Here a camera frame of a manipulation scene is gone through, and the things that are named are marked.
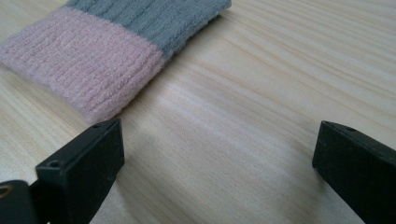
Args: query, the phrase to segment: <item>table surface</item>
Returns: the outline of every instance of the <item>table surface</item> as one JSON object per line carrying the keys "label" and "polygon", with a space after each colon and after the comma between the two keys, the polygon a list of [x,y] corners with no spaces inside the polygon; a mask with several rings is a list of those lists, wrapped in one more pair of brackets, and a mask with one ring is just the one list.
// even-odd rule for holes
{"label": "table surface", "polygon": [[[62,0],[1,0],[0,41]],[[311,166],[322,120],[396,148],[396,1],[234,0],[118,116],[92,223],[362,223]],[[90,125],[0,70],[0,182]]]}

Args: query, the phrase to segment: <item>wood grain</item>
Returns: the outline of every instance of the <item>wood grain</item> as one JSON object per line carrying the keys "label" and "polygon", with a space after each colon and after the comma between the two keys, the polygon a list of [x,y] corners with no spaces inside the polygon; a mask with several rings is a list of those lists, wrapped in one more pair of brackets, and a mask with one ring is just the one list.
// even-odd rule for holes
{"label": "wood grain", "polygon": [[[0,41],[64,1],[0,1]],[[122,111],[127,162],[92,223],[362,223],[311,167],[322,120],[396,148],[396,2],[239,0]],[[0,182],[85,130],[0,69]]]}

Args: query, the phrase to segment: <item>black plastic part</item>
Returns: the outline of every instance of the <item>black plastic part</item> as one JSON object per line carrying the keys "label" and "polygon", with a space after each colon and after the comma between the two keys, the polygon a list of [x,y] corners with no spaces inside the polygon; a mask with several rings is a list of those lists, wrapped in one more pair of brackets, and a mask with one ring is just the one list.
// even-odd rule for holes
{"label": "black plastic part", "polygon": [[[91,126],[37,165],[39,189],[32,189],[40,220],[89,223],[124,164],[120,121]],[[43,211],[43,202],[53,209]]]}
{"label": "black plastic part", "polygon": [[30,187],[0,183],[0,224],[89,223],[123,164],[120,120],[95,124],[39,163]]}
{"label": "black plastic part", "polygon": [[38,224],[29,186],[21,180],[11,180],[0,184],[0,223]]}
{"label": "black plastic part", "polygon": [[312,164],[365,223],[396,223],[395,150],[322,121]]}

